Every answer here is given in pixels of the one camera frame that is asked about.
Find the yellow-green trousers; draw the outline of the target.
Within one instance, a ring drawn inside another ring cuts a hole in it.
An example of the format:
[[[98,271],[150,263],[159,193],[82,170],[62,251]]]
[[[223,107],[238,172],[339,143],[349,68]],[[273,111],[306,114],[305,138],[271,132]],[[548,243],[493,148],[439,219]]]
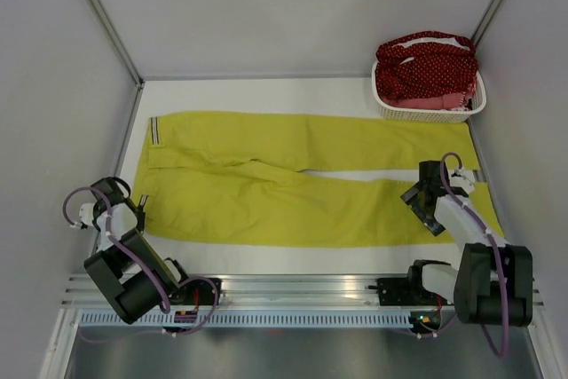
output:
[[[341,171],[414,170],[454,152],[479,166],[464,123],[309,114],[182,112],[151,118],[133,198],[157,237],[344,249],[447,243],[402,202],[405,182]]]

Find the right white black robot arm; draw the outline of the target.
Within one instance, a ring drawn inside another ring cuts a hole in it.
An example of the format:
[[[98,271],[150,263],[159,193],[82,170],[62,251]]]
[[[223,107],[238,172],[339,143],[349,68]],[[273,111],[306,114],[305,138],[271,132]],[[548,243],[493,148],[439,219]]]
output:
[[[460,322],[526,327],[533,319],[533,256],[508,244],[480,216],[470,196],[473,184],[442,161],[419,163],[419,179],[402,201],[434,236],[447,231],[461,248],[457,268],[416,260],[408,269],[407,297],[424,304],[434,295],[454,306]]]

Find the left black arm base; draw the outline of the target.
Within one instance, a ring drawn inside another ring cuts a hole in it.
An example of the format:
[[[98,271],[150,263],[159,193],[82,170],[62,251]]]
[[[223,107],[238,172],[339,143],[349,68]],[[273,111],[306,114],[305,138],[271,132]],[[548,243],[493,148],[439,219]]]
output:
[[[184,285],[170,296],[173,305],[212,305],[214,292],[212,287],[203,280],[194,280]]]

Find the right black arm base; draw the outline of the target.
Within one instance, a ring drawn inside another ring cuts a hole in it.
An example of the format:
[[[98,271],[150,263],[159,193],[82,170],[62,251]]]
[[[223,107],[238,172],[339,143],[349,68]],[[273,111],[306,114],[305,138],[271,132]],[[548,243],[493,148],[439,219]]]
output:
[[[453,305],[442,296],[402,276],[379,278],[373,284],[368,285],[367,289],[378,295],[380,306],[438,307],[438,304],[441,304],[445,307]]]

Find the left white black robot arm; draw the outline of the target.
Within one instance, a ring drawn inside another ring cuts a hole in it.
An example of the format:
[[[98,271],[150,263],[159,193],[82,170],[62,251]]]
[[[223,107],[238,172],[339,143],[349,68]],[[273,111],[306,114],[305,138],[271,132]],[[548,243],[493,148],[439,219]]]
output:
[[[161,259],[144,237],[145,203],[135,204],[121,178],[102,178],[89,188],[95,201],[79,210],[82,229],[92,227],[110,245],[83,264],[94,284],[116,314],[132,324],[158,306],[163,312],[185,304],[193,296],[193,282],[173,260]]]

